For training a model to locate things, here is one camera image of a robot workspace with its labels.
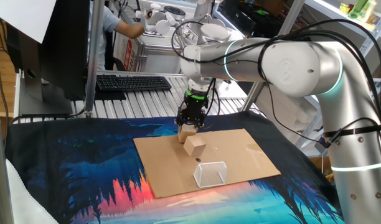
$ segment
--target cardboard sheet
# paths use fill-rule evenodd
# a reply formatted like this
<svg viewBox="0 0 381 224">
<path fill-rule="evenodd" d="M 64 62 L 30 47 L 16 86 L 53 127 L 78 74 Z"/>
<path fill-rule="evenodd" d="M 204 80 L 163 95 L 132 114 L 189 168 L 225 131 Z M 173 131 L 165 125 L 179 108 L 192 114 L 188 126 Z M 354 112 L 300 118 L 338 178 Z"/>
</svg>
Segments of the cardboard sheet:
<svg viewBox="0 0 381 224">
<path fill-rule="evenodd" d="M 224 161 L 227 184 L 280 175 L 279 170 L 245 129 L 197 133 L 207 144 L 204 162 Z M 190 157 L 177 136 L 134 139 L 156 198 L 202 190 L 193 173 L 199 162 Z"/>
</svg>

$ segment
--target person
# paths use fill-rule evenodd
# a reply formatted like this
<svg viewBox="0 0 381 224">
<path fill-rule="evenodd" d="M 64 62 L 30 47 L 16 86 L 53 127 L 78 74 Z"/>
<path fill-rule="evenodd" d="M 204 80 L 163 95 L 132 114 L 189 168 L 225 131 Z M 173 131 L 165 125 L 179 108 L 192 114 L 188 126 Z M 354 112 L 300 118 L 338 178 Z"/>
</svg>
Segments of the person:
<svg viewBox="0 0 381 224">
<path fill-rule="evenodd" d="M 89 20 L 89 32 L 88 32 L 88 43 L 90 42 L 91 36 L 91 24 L 92 24 L 92 12 L 93 12 L 93 1 L 90 2 L 90 20 Z M 105 70 L 105 51 L 106 51 L 106 36 L 105 32 L 116 31 L 119 34 L 125 35 L 130 39 L 136 39 L 143 34 L 144 27 L 142 23 L 137 23 L 134 25 L 128 25 L 120 18 L 115 16 L 109 8 L 103 7 L 103 19 L 102 19 L 102 30 L 100 37 L 100 48 L 98 53 L 98 70 Z"/>
</svg>

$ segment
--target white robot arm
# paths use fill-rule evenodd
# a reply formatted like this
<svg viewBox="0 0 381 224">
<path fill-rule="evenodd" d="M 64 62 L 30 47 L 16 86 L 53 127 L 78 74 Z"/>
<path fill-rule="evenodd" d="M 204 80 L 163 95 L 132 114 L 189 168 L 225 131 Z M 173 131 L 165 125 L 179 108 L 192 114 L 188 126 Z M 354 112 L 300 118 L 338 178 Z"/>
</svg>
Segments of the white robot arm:
<svg viewBox="0 0 381 224">
<path fill-rule="evenodd" d="M 199 38 L 205 38 L 201 30 Z M 289 96 L 316 95 L 326 136 L 347 126 L 328 149 L 344 220 L 381 223 L 381 130 L 371 128 L 381 122 L 364 71 L 350 51 L 337 42 L 275 42 L 263 54 L 264 76 L 257 64 L 263 46 L 240 49 L 266 39 L 219 38 L 183 50 L 181 68 L 190 80 L 176 123 L 204 125 L 211 78 L 268 81 Z"/>
</svg>

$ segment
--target keyboard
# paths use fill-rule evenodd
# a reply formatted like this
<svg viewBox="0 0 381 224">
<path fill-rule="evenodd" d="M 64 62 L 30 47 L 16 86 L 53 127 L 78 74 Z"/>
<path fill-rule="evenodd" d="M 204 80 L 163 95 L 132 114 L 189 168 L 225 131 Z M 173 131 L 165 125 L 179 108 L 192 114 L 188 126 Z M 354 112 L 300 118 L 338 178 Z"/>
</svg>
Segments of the keyboard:
<svg viewBox="0 0 381 224">
<path fill-rule="evenodd" d="M 169 90 L 171 85 L 164 77 L 117 77 L 97 75 L 96 83 L 102 91 Z"/>
</svg>

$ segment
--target wooden cube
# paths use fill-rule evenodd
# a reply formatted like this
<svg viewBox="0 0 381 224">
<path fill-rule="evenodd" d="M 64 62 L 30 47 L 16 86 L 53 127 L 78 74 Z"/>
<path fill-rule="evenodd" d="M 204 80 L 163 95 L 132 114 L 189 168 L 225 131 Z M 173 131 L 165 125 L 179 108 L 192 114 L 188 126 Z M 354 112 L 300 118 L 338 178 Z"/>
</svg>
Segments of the wooden cube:
<svg viewBox="0 0 381 224">
<path fill-rule="evenodd" d="M 204 140 L 199 136 L 188 136 L 186 138 L 184 149 L 189 156 L 201 156 L 205 148 Z"/>
<path fill-rule="evenodd" d="M 193 136 L 197 132 L 194 125 L 183 124 L 178 127 L 178 140 L 180 143 L 184 143 L 188 136 Z"/>
</svg>

